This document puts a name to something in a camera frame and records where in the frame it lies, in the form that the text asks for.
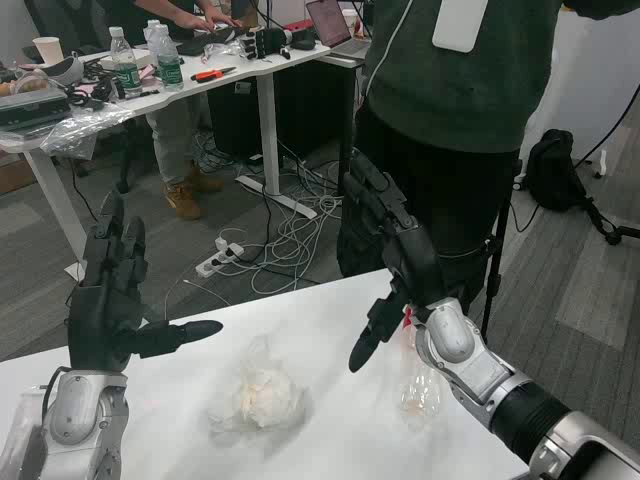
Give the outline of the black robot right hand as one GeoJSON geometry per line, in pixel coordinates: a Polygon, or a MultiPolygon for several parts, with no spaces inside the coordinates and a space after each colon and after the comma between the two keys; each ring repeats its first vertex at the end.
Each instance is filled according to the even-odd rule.
{"type": "Polygon", "coordinates": [[[343,218],[356,250],[350,258],[380,261],[392,275],[390,293],[375,300],[350,354],[349,369],[355,373],[391,339],[405,307],[424,308],[445,298],[447,289],[429,234],[407,210],[407,198],[389,173],[354,150],[343,186],[350,207],[343,218]]]}

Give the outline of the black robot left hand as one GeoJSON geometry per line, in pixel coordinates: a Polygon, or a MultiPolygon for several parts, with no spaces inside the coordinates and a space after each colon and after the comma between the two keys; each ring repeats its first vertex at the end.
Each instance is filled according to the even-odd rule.
{"type": "Polygon", "coordinates": [[[174,353],[223,329],[215,320],[143,325],[139,286],[148,271],[145,253],[143,220],[126,219],[121,195],[109,192],[87,237],[84,278],[71,295],[67,327],[73,369],[121,372],[133,355],[174,353]]]}

